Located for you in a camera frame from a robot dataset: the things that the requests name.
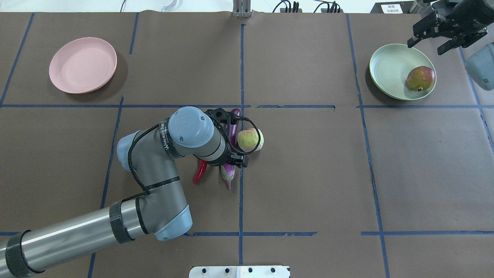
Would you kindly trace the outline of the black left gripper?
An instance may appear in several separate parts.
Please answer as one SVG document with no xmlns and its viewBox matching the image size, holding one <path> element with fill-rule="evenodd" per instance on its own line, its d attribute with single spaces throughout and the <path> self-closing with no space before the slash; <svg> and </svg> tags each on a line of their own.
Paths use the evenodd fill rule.
<svg viewBox="0 0 494 278">
<path fill-rule="evenodd" d="M 240 169 L 246 168 L 249 162 L 248 154 L 245 151 L 235 148 L 235 144 L 229 139 L 229 132 L 233 124 L 237 124 L 239 121 L 248 121 L 249 119 L 236 115 L 233 111 L 225 111 L 222 108 L 208 109 L 205 114 L 212 120 L 212 123 L 220 134 L 220 141 L 225 144 L 224 147 L 219 147 L 220 156 L 206 163 L 211 166 L 228 164 Z"/>
</svg>

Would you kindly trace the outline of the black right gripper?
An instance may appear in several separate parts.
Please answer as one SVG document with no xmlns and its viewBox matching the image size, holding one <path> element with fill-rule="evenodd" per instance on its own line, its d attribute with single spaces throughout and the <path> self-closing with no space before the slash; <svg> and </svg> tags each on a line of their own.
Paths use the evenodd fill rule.
<svg viewBox="0 0 494 278">
<path fill-rule="evenodd" d="M 438 0 L 432 8 L 438 15 L 427 15 L 413 25 L 413 36 L 407 41 L 409 49 L 430 37 L 454 37 L 437 48 L 438 55 L 460 46 L 466 49 L 485 37 L 493 23 L 492 0 Z"/>
</svg>

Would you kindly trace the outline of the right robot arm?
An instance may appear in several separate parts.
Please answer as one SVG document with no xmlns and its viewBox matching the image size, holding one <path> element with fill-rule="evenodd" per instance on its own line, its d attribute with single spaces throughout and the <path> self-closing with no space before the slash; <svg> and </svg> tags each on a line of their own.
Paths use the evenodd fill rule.
<svg viewBox="0 0 494 278">
<path fill-rule="evenodd" d="M 461 0 L 450 12 L 441 15 L 434 10 L 413 25 L 413 36 L 407 41 L 412 48 L 430 37 L 446 37 L 448 41 L 437 47 L 438 55 L 457 49 L 466 49 L 488 34 L 487 26 L 494 21 L 492 0 Z M 483 90 L 493 90 L 493 43 L 471 55 L 464 62 L 466 72 Z"/>
</svg>

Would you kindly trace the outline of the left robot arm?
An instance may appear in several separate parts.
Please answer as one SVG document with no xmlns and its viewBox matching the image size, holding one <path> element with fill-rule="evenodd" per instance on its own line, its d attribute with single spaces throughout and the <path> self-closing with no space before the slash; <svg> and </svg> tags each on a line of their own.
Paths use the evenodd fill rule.
<svg viewBox="0 0 494 278">
<path fill-rule="evenodd" d="M 211 166 L 247 167 L 248 151 L 235 148 L 230 127 L 248 118 L 222 108 L 185 106 L 148 130 L 121 138 L 117 157 L 142 192 L 110 207 L 37 231 L 29 229 L 1 244 L 1 277 L 30 278 L 46 269 L 140 236 L 175 239 L 192 227 L 190 206 L 175 161 L 187 155 Z"/>
</svg>

